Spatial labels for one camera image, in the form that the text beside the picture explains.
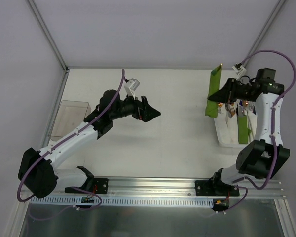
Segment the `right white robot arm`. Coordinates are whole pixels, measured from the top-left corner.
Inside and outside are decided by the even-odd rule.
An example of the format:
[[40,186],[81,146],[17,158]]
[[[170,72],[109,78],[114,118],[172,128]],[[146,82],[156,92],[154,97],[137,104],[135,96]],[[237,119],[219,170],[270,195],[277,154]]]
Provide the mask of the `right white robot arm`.
[[271,178],[279,171],[290,156],[290,150],[284,148],[280,132],[280,113],[283,102],[284,86],[275,81],[275,70],[262,68],[248,84],[240,79],[246,69],[238,64],[233,67],[236,78],[228,78],[222,89],[209,96],[213,102],[230,104],[237,100],[254,102],[257,115],[254,139],[243,148],[236,163],[221,168],[207,181],[212,192],[226,195],[236,189],[236,183],[252,178],[263,179],[264,184],[256,189],[264,189]]

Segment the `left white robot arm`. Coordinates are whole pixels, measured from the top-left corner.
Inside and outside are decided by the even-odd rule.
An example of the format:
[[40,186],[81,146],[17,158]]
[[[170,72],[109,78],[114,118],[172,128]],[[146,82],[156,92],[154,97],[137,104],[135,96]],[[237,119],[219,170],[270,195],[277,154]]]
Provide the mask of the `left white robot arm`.
[[126,96],[120,99],[119,92],[107,90],[99,104],[83,122],[57,144],[35,150],[27,149],[22,157],[18,172],[20,184],[17,199],[21,198],[21,189],[27,187],[32,196],[44,198],[53,191],[66,193],[87,193],[96,188],[94,175],[85,167],[78,166],[72,170],[59,169],[59,166],[88,143],[96,141],[113,128],[113,121],[127,116],[149,122],[161,115],[153,108],[145,96],[141,99]]

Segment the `green paper napkin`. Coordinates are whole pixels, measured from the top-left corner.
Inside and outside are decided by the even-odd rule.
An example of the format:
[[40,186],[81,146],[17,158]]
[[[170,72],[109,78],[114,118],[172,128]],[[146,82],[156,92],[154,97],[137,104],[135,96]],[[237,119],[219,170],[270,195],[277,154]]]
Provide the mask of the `green paper napkin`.
[[205,108],[205,115],[211,118],[216,118],[218,116],[218,102],[215,99],[211,98],[216,92],[220,89],[220,79],[222,72],[222,63],[215,67],[210,72],[210,82],[209,82],[209,90],[207,97],[207,104]]

